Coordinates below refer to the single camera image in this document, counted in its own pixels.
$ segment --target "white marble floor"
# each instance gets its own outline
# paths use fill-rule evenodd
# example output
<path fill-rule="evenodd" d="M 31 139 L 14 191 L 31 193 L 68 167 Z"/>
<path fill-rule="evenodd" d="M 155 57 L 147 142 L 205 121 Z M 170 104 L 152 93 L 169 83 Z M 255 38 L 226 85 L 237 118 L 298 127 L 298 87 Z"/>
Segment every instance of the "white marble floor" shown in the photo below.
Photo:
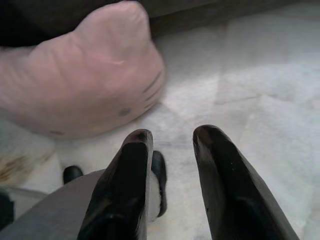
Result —
<path fill-rule="evenodd" d="M 104 135 L 57 142 L 54 160 L 34 170 L 23 186 L 57 188 L 59 180 L 46 173 L 54 161 L 80 165 L 85 173 L 103 169 L 125 136 L 149 129 L 167 161 L 168 211 L 150 224 L 148 239 L 209 240 L 192 133 L 213 124 L 256 168 L 300 239 L 318 239 L 320 3 L 164 36 L 156 45 L 168 71 L 160 103 Z"/>

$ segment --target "marble tile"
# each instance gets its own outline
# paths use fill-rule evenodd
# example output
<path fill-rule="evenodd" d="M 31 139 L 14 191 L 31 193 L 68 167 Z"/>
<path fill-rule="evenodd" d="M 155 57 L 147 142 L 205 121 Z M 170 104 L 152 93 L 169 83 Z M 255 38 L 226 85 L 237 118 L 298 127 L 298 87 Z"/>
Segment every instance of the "marble tile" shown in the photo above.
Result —
<path fill-rule="evenodd" d="M 36 166 L 28 178 L 18 187 L 50 194 L 63 186 L 63 169 L 57 153 Z"/>
<path fill-rule="evenodd" d="M 258 95 L 257 92 L 252 91 L 249 87 L 239 86 L 225 79 L 220 79 L 214 104 L 221 105 L 229 102 L 252 99 L 258 97 Z"/>
<path fill-rule="evenodd" d="M 305 103 L 320 90 L 318 22 L 253 15 L 229 23 L 226 81 L 282 100 Z"/>
<path fill-rule="evenodd" d="M 54 151 L 54 140 L 0 117 L 0 185 L 16 187 L 23 184 L 36 168 L 51 162 Z M 48 190 L 56 187 L 55 181 L 46 184 Z"/>
<path fill-rule="evenodd" d="M 262 97 L 239 148 L 303 237 L 320 173 L 320 113 Z"/>
<path fill-rule="evenodd" d="M 168 146 L 192 144 L 192 126 L 163 103 L 156 104 L 139 117 L 136 124 L 137 128 L 152 132 L 155 149 L 159 144 Z"/>
<path fill-rule="evenodd" d="M 213 114 L 198 116 L 194 129 L 206 124 L 218 126 L 238 144 L 258 101 L 259 98 L 249 98 L 215 105 Z"/>
<path fill-rule="evenodd" d="M 161 37 L 156 46 L 167 66 L 161 102 L 187 121 L 211 113 L 221 68 L 221 39 L 210 28 Z"/>
<path fill-rule="evenodd" d="M 85 174 L 105 169 L 124 139 L 137 129 L 133 121 L 96 137 L 57 141 L 56 152 L 62 166 L 77 165 Z"/>
<path fill-rule="evenodd" d="M 313 195 L 313 205 L 307 225 L 304 229 L 304 240 L 317 240 L 320 236 L 320 186 L 318 185 Z"/>
<path fill-rule="evenodd" d="M 148 239 L 210 240 L 211 234 L 202 198 L 197 162 L 192 144 L 160 144 L 168 173 L 168 209 L 148 225 Z"/>
<path fill-rule="evenodd" d="M 320 22 L 320 2 L 299 2 L 276 10 L 267 11 L 263 14 L 272 14 L 282 17 L 291 17 L 307 21 Z"/>

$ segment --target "dark cloth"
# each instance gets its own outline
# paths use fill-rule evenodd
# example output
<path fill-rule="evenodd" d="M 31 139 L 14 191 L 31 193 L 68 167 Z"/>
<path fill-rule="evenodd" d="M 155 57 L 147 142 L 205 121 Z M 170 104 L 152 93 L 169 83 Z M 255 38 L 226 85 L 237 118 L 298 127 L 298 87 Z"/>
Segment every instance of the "dark cloth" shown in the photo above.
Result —
<path fill-rule="evenodd" d="M 14 221 L 14 203 L 9 196 L 0 191 L 0 231 Z"/>

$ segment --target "floor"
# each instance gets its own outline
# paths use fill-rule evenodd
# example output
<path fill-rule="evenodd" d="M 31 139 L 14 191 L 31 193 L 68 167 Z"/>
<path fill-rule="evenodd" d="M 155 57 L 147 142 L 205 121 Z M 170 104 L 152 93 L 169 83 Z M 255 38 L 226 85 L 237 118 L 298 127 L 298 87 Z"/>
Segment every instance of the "floor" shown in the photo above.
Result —
<path fill-rule="evenodd" d="M 214 124 L 265 180 L 300 239 L 318 239 L 320 3 L 298 3 L 155 43 L 167 65 L 160 103 L 104 135 L 57 142 L 54 156 L 22 187 L 47 193 L 58 188 L 59 161 L 80 165 L 85 173 L 104 169 L 125 136 L 149 129 L 167 161 L 168 210 L 150 224 L 148 238 L 210 240 L 192 133 Z"/>

